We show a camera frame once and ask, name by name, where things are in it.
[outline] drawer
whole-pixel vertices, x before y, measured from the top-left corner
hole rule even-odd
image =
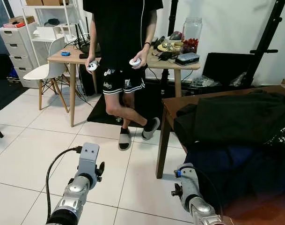
[[[27,56],[9,56],[14,67],[24,67],[24,68],[31,68],[32,64],[30,62],[29,57]]]
[[[19,31],[17,30],[0,29],[0,34],[5,44],[9,43],[23,44],[22,37]]]
[[[22,68],[22,67],[15,67],[15,70],[19,76],[19,79],[25,88],[38,88],[38,82],[37,81],[26,81],[23,79],[23,77],[32,71],[32,68]]]
[[[27,50],[21,44],[5,44],[8,52],[12,56],[28,56]]]

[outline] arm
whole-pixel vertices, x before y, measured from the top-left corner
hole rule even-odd
[[[150,12],[150,21],[146,28],[146,40],[145,42],[151,43],[153,40],[153,37],[155,35],[157,26],[157,10],[153,10]],[[138,58],[141,59],[141,63],[137,67],[133,67],[133,69],[139,69],[141,67],[144,67],[146,65],[147,55],[150,50],[150,45],[146,44],[143,46],[143,49],[134,57],[134,61],[136,61]]]
[[[92,21],[90,24],[90,48],[89,48],[89,56],[86,61],[86,68],[88,67],[89,63],[95,60],[95,48],[97,45],[97,35],[96,35],[96,28],[95,28],[95,17],[92,14]]]

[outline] black t-shirt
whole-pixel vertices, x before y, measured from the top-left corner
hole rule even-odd
[[[162,0],[145,0],[142,45],[150,11],[163,8]],[[101,45],[101,65],[106,68],[131,68],[130,59],[141,50],[140,23],[143,0],[83,0],[83,9],[95,16],[97,40]]]

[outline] floor mat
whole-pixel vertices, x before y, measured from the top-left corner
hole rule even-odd
[[[0,80],[0,110],[26,90],[28,88],[24,88],[20,83],[9,83],[8,80]]]
[[[166,98],[174,97],[173,88],[166,93]],[[144,90],[136,91],[135,93],[135,110],[143,117],[150,119],[158,117],[162,121],[163,104],[161,98],[161,87],[157,84],[146,84]],[[122,121],[117,121],[114,116],[106,113],[106,104],[104,95],[101,96],[91,114],[87,118],[89,122],[107,123],[114,125],[122,125]],[[131,127],[140,128],[141,125],[131,122]]]

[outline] white plastic chair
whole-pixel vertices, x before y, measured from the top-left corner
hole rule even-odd
[[[49,50],[49,57],[54,55],[55,53],[59,52],[64,48],[64,37],[61,37],[59,39],[56,39],[51,43],[50,50]],[[66,67],[63,63],[56,63],[56,62],[49,62],[49,64],[42,65],[31,72],[27,73],[23,79],[24,80],[38,80],[38,86],[39,86],[39,110],[42,109],[42,94],[43,89],[45,86],[47,88],[51,88],[55,94],[59,94],[60,99],[62,101],[62,104],[68,113],[68,109],[66,106],[66,103],[62,97],[61,91],[57,85],[56,78],[64,78],[67,83],[69,84],[68,79],[63,75],[65,72]]]

